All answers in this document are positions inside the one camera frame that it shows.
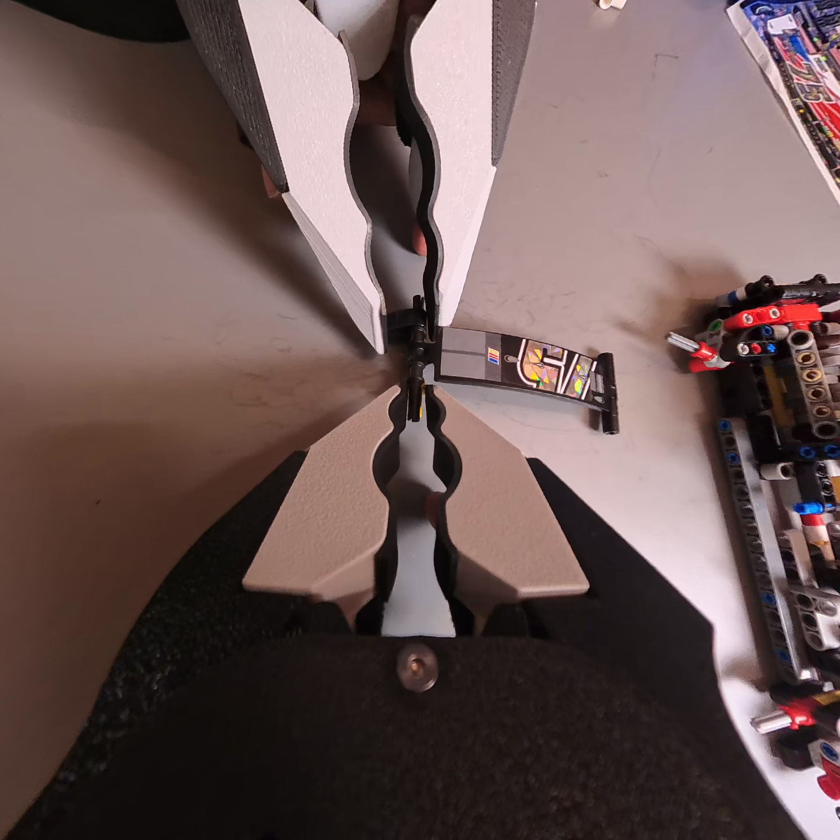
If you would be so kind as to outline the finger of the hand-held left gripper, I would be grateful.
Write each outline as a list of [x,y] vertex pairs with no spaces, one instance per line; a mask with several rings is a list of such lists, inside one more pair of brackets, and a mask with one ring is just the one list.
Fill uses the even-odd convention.
[[416,215],[430,329],[453,321],[497,170],[492,56],[490,1],[437,1],[406,24],[400,104],[422,166]]
[[303,3],[239,3],[285,172],[283,198],[349,313],[378,354],[385,301],[371,259],[372,222],[350,173],[359,109],[354,59]]

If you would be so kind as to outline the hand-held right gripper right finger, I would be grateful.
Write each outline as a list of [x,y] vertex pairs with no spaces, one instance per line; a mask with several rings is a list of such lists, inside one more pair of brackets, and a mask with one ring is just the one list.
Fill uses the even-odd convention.
[[439,386],[426,388],[437,500],[434,568],[457,636],[500,606],[577,596],[590,582],[515,445]]

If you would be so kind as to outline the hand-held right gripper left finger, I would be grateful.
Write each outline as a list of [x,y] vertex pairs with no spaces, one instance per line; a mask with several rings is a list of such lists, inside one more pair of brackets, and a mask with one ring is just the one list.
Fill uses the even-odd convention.
[[396,578],[386,491],[402,431],[395,385],[309,448],[245,574],[246,590],[332,603],[352,630],[380,630]]

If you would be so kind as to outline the dark lego panel assembly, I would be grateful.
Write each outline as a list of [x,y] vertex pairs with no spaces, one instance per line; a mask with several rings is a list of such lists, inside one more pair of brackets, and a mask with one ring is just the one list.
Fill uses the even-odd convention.
[[604,434],[620,429],[614,358],[591,357],[555,343],[507,333],[446,327],[430,338],[424,299],[387,315],[387,339],[406,350],[406,418],[423,414],[425,369],[438,383],[543,394],[581,404],[601,416]]

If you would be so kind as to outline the lego car chassis build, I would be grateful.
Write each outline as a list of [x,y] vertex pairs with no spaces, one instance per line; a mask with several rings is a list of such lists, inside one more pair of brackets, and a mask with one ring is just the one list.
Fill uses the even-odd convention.
[[715,301],[704,330],[667,342],[713,373],[726,463],[775,658],[773,710],[752,719],[791,770],[839,798],[838,283],[764,276]]

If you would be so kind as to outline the person's left hand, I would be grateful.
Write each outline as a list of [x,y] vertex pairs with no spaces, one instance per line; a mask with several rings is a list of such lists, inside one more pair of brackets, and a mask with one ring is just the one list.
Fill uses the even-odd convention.
[[392,51],[377,73],[360,81],[360,110],[357,123],[396,127],[401,141],[409,147],[408,195],[413,207],[412,248],[419,256],[426,257],[426,239],[417,215],[417,205],[422,191],[423,165],[417,143],[405,126],[403,116],[397,107],[397,92],[402,78],[402,61],[396,52]]

